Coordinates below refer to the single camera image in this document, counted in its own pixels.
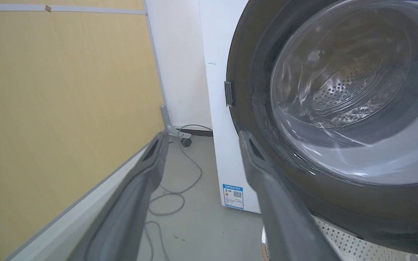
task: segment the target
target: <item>gray cable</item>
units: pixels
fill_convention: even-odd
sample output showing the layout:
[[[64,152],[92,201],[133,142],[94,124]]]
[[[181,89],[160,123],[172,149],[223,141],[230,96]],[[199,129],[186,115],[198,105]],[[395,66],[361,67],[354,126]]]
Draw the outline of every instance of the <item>gray cable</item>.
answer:
[[[212,129],[211,128],[208,128],[208,127],[206,127],[206,126],[203,126],[203,125],[199,125],[199,124],[188,124],[188,125],[185,125],[185,126],[182,126],[180,129],[179,129],[179,132],[177,133],[177,137],[179,137],[180,136],[180,130],[181,129],[183,129],[184,127],[188,127],[188,126],[199,126],[199,127],[203,127],[203,128],[205,128],[205,129],[208,129],[208,130],[210,130],[211,132],[212,132]],[[168,190],[168,189],[166,189],[166,188],[164,188],[162,185],[159,185],[163,190],[165,190],[165,191],[167,191],[167,193],[166,194],[163,194],[163,195],[159,195],[159,196],[157,196],[157,197],[155,197],[155,198],[153,198],[153,199],[151,199],[150,201],[149,201],[149,204],[151,205],[151,203],[154,201],[154,200],[157,200],[157,199],[159,199],[159,198],[161,198],[161,197],[164,197],[164,196],[167,196],[167,195],[177,195],[177,196],[179,196],[179,197],[181,197],[181,199],[183,200],[183,202],[181,203],[181,206],[177,209],[177,210],[174,210],[174,211],[171,211],[171,212],[168,212],[168,213],[156,213],[156,212],[154,212],[154,211],[152,211],[151,210],[151,208],[148,208],[148,211],[151,213],[151,214],[153,214],[153,215],[157,215],[157,216],[162,216],[162,215],[172,215],[172,214],[174,214],[174,213],[176,213],[176,212],[179,212],[182,208],[183,208],[183,206],[185,205],[185,197],[183,197],[183,195],[181,195],[182,193],[184,193],[184,192],[186,192],[187,190],[189,190],[190,188],[193,188],[193,186],[194,185],[196,185],[196,183],[198,183],[198,181],[201,179],[201,177],[202,177],[202,169],[201,169],[201,167],[198,165],[198,163],[196,163],[192,158],[190,158],[185,152],[184,152],[184,150],[183,150],[183,148],[181,147],[181,143],[179,142],[179,148],[180,148],[180,150],[181,150],[181,152],[189,159],[189,160],[191,160],[191,162],[193,162],[193,164],[199,169],[199,176],[198,176],[198,178],[196,179],[196,181],[192,184],[192,185],[190,185],[189,187],[187,187],[186,189],[184,189],[184,190],[182,190],[182,191],[178,191],[178,192],[175,192],[175,191],[170,191],[170,190]],[[161,231],[161,226],[159,225],[159,223],[157,223],[156,221],[148,221],[148,222],[146,222],[145,224],[144,224],[144,232],[145,232],[145,234],[146,234],[146,238],[148,239],[148,242],[149,242],[149,246],[151,247],[151,261],[153,260],[153,257],[154,257],[154,248],[153,248],[153,246],[152,246],[152,242],[151,242],[151,238],[149,237],[149,234],[148,234],[148,230],[146,229],[146,225],[147,224],[149,224],[149,223],[154,223],[154,224],[156,224],[157,225],[157,228],[159,228],[159,236],[161,236],[161,244],[162,244],[162,250],[164,251],[164,256],[165,256],[165,259],[166,259],[166,261],[170,261],[169,260],[169,256],[167,256],[167,252],[165,251],[165,248],[164,248],[164,239],[162,238],[162,231]]]

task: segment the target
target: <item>washing machine door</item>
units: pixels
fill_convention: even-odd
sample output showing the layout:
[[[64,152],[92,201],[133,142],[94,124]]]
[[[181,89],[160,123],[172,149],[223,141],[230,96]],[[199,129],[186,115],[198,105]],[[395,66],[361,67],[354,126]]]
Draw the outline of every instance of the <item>washing machine door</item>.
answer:
[[[250,0],[225,87],[313,214],[418,253],[418,0]]]

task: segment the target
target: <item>door hinge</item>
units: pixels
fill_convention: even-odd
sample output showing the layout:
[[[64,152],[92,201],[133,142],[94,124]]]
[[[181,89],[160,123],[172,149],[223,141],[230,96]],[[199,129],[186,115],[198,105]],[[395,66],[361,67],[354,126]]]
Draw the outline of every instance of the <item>door hinge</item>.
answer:
[[[225,102],[228,107],[235,106],[233,82],[225,81]]]

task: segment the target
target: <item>wooden wall panel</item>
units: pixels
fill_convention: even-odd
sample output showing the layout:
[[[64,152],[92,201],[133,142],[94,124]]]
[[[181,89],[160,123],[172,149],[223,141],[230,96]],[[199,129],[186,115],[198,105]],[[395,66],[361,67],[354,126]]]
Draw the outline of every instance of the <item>wooden wall panel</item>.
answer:
[[[0,0],[0,4],[79,5],[144,10],[143,0]]]
[[[0,12],[0,260],[164,129],[146,17]]]

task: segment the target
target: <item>white wall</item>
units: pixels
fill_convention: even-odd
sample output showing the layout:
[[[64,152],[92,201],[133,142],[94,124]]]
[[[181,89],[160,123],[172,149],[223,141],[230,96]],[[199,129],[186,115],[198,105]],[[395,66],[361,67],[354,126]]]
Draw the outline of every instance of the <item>white wall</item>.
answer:
[[[146,5],[172,124],[211,128],[198,0],[146,0]]]

